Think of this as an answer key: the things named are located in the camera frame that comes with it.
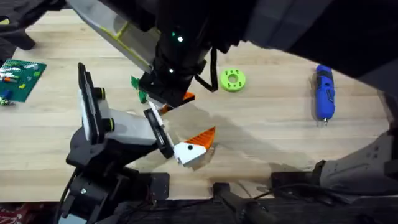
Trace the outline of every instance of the wooden table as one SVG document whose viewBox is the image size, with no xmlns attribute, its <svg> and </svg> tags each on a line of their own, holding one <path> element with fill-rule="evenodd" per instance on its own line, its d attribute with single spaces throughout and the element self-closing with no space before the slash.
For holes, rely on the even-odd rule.
<svg viewBox="0 0 398 224">
<path fill-rule="evenodd" d="M 27 33 L 37 42 L 14 58 L 48 65 L 25 103 L 0 108 L 0 202 L 58 200 L 72 173 L 65 163 L 72 134 L 81 124 L 77 63 L 107 91 L 110 106 L 142 114 L 130 76 L 142 72 L 71 10 L 49 12 Z M 388 129 L 377 91 L 335 73 L 336 113 L 327 128 L 313 119 L 311 77 L 315 63 L 277 50 L 241 43 L 219 54 L 218 71 L 238 68 L 247 77 L 237 93 L 210 93 L 197 82 L 197 99 L 166 114 L 174 139 L 216 126 L 215 146 L 201 166 L 189 169 L 159 151 L 129 166 L 168 172 L 170 198 L 208 198 L 209 186 L 228 181 L 247 197 L 269 183 L 270 173 L 311 170 L 321 159 L 354 152 Z M 203 76 L 208 79 L 209 69 Z"/>
</svg>

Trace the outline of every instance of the wire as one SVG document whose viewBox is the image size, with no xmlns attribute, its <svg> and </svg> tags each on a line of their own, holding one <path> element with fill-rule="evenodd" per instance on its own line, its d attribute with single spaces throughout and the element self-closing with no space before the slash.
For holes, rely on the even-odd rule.
<svg viewBox="0 0 398 224">
<path fill-rule="evenodd" d="M 199 202 L 193 202 L 193 203 L 189 203 L 189 204 L 182 205 L 182 206 L 175 207 L 175 208 L 160 208 L 160 209 L 141 210 L 141 211 L 143 211 L 143 212 L 168 212 L 168 211 L 176 211 L 176 210 L 180 210 L 180 209 L 183 209 L 183 208 L 188 208 L 188 207 L 192 207 L 192 206 L 196 206 L 196 205 L 201 205 L 201 204 L 204 204 L 204 203 L 208 203 L 208 202 L 210 202 L 210 201 L 212 201 L 212 200 L 213 200 L 212 198 L 211 198 L 211 199 L 207 199 L 207 200 L 201 200 L 201 201 L 199 201 Z"/>
<path fill-rule="evenodd" d="M 72 175 L 71 175 L 70 178 L 69 178 L 69 181 L 68 181 L 67 185 L 65 186 L 65 189 L 64 189 L 63 192 L 62 192 L 62 196 L 61 196 L 60 202 L 59 202 L 59 204 L 58 204 L 57 211 L 55 211 L 55 216 L 54 216 L 53 224 L 57 224 L 57 223 L 58 223 L 58 219 L 59 219 L 59 216 L 60 216 L 61 206 L 62 206 L 62 204 L 63 204 L 63 201 L 65 201 L 65 197 L 67 196 L 69 187 L 70 187 L 72 181 L 74 180 L 74 178 L 77 176 L 77 174 L 78 174 L 78 169 L 75 168 L 75 170 L 73 171 Z"/>
<path fill-rule="evenodd" d="M 258 195 L 258 196 L 255 196 L 253 199 L 254 199 L 254 200 L 258 200 L 258 199 L 260 199 L 260 198 L 262 198 L 262 197 L 265 197 L 265 196 L 267 196 L 267 195 L 270 195 L 270 194 L 272 194 L 272 192 L 271 192 L 271 191 L 268 191 L 268 192 L 265 192 L 265 193 L 260 194 L 260 195 Z"/>
<path fill-rule="evenodd" d="M 343 194 L 343 195 L 352 195 L 352 196 L 382 197 L 382 196 L 398 195 L 398 190 L 386 190 L 383 192 L 352 192 L 349 190 L 328 189 L 328 188 L 324 188 L 324 187 L 320 187 L 320 186 L 312 185 L 312 184 L 287 184 L 287 185 L 275 187 L 273 189 L 269 189 L 268 192 L 260 194 L 256 197 L 254 197 L 253 199 L 256 199 L 256 200 L 260 199 L 262 197 L 265 197 L 266 195 L 272 194 L 276 190 L 282 190 L 282 189 L 294 188 L 294 187 L 304 187 L 304 188 L 319 190 L 319 191 L 323 191 L 323 192 L 329 192 L 329 193 L 334 193 L 334 194 Z"/>
</svg>

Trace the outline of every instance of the plastic part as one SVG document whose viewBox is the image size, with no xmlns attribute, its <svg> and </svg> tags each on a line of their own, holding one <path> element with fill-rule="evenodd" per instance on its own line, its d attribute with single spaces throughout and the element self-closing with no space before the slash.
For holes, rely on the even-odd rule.
<svg viewBox="0 0 398 224">
<path fill-rule="evenodd" d="M 141 103 L 146 103 L 147 102 L 147 93 L 139 90 L 139 78 L 131 77 L 131 85 L 133 88 L 135 88 L 138 91 L 138 97 L 139 101 Z"/>
<path fill-rule="evenodd" d="M 335 113 L 335 89 L 330 68 L 324 65 L 317 67 L 317 85 L 315 92 L 317 118 L 327 124 Z"/>
<path fill-rule="evenodd" d="M 189 140 L 186 140 L 185 143 L 203 146 L 206 148 L 206 150 L 209 150 L 209 148 L 213 144 L 215 134 L 216 134 L 216 127 L 214 126 L 209 130 L 204 131 Z"/>
<path fill-rule="evenodd" d="M 184 166 L 192 165 L 196 160 L 206 154 L 203 146 L 180 142 L 174 146 L 174 157 Z"/>
<path fill-rule="evenodd" d="M 231 82 L 229 78 L 235 78 L 235 82 Z M 243 89 L 246 84 L 246 77 L 238 69 L 226 69 L 220 75 L 220 82 L 224 90 L 236 92 Z"/>
<path fill-rule="evenodd" d="M 192 97 L 195 97 L 195 94 L 190 93 L 190 92 L 186 92 L 186 94 L 184 95 L 183 100 L 187 100 L 187 99 L 190 99 Z"/>
</svg>

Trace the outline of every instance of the black mount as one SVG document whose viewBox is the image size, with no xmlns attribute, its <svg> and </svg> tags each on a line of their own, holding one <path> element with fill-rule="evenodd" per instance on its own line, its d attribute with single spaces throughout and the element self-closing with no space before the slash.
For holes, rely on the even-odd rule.
<svg viewBox="0 0 398 224">
<path fill-rule="evenodd" d="M 169 174 L 142 174 L 125 167 L 157 146 L 127 145 L 111 139 L 91 145 L 83 128 L 73 135 L 70 145 L 67 163 L 79 171 L 62 204 L 63 218 L 72 214 L 91 224 L 111 216 L 122 202 L 169 197 Z"/>
<path fill-rule="evenodd" d="M 257 200 L 243 199 L 231 192 L 229 184 L 213 184 L 214 199 L 220 200 L 229 208 L 236 217 L 238 223 L 252 224 L 282 224 L 284 221 L 276 219 L 268 210 L 261 206 Z"/>
<path fill-rule="evenodd" d="M 82 63 L 79 63 L 78 68 L 86 117 L 83 118 L 84 127 L 78 129 L 70 141 L 67 164 L 76 167 L 76 170 L 61 198 L 63 202 L 69 190 L 60 208 L 62 217 L 72 214 L 85 219 L 88 224 L 93 224 L 112 216 L 120 203 L 167 199 L 169 174 L 141 174 L 125 167 L 158 149 L 158 145 L 124 144 L 107 138 L 106 132 L 114 131 L 117 127 L 113 119 L 103 119 L 101 116 L 98 101 L 105 99 L 105 91 L 94 88 L 91 75 Z M 107 129 L 102 121 L 107 121 L 113 128 Z M 153 119 L 149 122 L 152 128 L 157 124 L 151 123 L 154 122 Z M 169 155 L 170 150 L 172 148 L 162 150 L 165 157 L 172 156 Z"/>
</svg>

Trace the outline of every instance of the black cable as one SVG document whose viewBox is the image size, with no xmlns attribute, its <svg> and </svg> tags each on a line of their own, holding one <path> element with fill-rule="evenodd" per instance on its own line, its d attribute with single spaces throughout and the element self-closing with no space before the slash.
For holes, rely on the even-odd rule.
<svg viewBox="0 0 398 224">
<path fill-rule="evenodd" d="M 328 189 L 324 187 L 320 187 L 317 185 L 312 185 L 312 184 L 287 184 L 287 185 L 282 185 L 273 189 L 269 189 L 268 192 L 260 194 L 253 199 L 260 199 L 262 197 L 265 197 L 266 195 L 272 194 L 275 190 L 282 190 L 286 188 L 294 188 L 294 187 L 304 187 L 308 189 L 313 189 L 313 190 L 318 190 L 318 191 L 323 191 L 323 192 L 329 192 L 329 193 L 334 193 L 334 194 L 343 194 L 343 195 L 352 195 L 352 196 L 368 196 L 368 197 L 382 197 L 382 196 L 393 196 L 393 195 L 398 195 L 398 190 L 386 190 L 384 192 L 352 192 L 349 190 L 334 190 L 334 189 Z"/>
<path fill-rule="evenodd" d="M 58 204 L 57 210 L 55 211 L 55 216 L 54 216 L 53 224 L 58 224 L 58 218 L 59 218 L 59 216 L 60 216 L 61 206 L 62 206 L 62 204 L 63 204 L 63 201 L 65 201 L 65 197 L 67 196 L 67 193 L 68 193 L 70 184 L 72 183 L 72 181 L 74 180 L 74 178 L 77 176 L 77 174 L 78 174 L 78 169 L 75 168 L 75 170 L 74 170 L 73 173 L 72 173 L 72 176 L 70 176 L 70 179 L 69 179 L 67 185 L 65 186 L 65 189 L 64 189 L 63 192 L 62 192 L 62 196 L 61 196 L 60 202 L 59 202 L 59 204 Z"/>
<path fill-rule="evenodd" d="M 210 78 L 213 91 L 218 90 L 218 79 L 217 79 L 217 48 L 213 47 L 210 52 Z"/>
<path fill-rule="evenodd" d="M 196 205 L 201 205 L 201 204 L 204 204 L 204 203 L 208 203 L 208 202 L 210 202 L 210 201 L 212 201 L 213 199 L 211 198 L 211 199 L 207 199 L 207 200 L 201 200 L 201 201 L 199 201 L 199 202 L 192 202 L 192 203 L 189 203 L 189 204 L 186 204 L 186 205 L 182 205 L 182 206 L 179 206 L 179 207 L 175 207 L 175 208 L 160 208 L 160 209 L 153 209 L 153 210 L 141 210 L 141 211 L 143 211 L 143 212 L 168 212 L 168 211 L 176 211 L 176 210 L 180 210 L 180 209 L 183 209 L 183 208 L 188 208 L 188 207 L 192 207 L 192 206 L 196 206 Z"/>
<path fill-rule="evenodd" d="M 195 80 L 205 87 L 210 92 L 218 90 L 218 79 L 217 79 L 217 48 L 213 47 L 210 52 L 210 79 L 211 85 L 204 81 L 199 74 L 195 74 Z"/>
<path fill-rule="evenodd" d="M 260 194 L 260 195 L 258 195 L 258 196 L 255 196 L 253 199 L 254 199 L 254 200 L 258 200 L 258 199 L 260 199 L 260 198 L 262 198 L 262 197 L 265 197 L 265 196 L 267 196 L 267 195 L 270 195 L 270 194 L 272 194 L 272 192 L 271 192 L 271 191 L 268 191 L 268 192 L 265 192 L 265 193 Z"/>
</svg>

